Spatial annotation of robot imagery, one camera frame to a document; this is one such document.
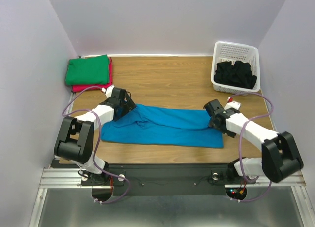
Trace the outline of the blue t shirt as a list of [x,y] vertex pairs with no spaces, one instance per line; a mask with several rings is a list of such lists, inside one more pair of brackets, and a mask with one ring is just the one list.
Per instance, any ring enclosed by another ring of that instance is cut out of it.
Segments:
[[172,109],[138,104],[102,127],[102,141],[123,144],[223,148],[223,134],[208,126],[205,110]]

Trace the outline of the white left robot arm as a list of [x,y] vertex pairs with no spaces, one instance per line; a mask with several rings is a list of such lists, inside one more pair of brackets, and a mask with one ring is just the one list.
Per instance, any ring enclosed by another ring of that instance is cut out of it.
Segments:
[[93,109],[68,112],[72,99],[62,111],[63,120],[54,147],[54,154],[79,166],[78,174],[83,181],[93,180],[100,185],[113,180],[109,164],[96,156],[100,144],[102,126],[114,122],[136,108],[131,92],[110,86],[97,86],[106,100]]

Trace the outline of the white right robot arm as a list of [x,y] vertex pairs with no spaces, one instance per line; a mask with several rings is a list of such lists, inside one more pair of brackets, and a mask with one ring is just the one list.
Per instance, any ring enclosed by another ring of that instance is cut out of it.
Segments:
[[204,105],[210,116],[209,127],[234,138],[247,140],[261,152],[259,158],[243,158],[232,162],[226,171],[227,179],[237,183],[246,178],[265,176],[271,182],[283,179],[300,171],[304,163],[292,134],[278,133],[248,119],[240,112],[240,103],[230,101],[222,106],[215,99]]

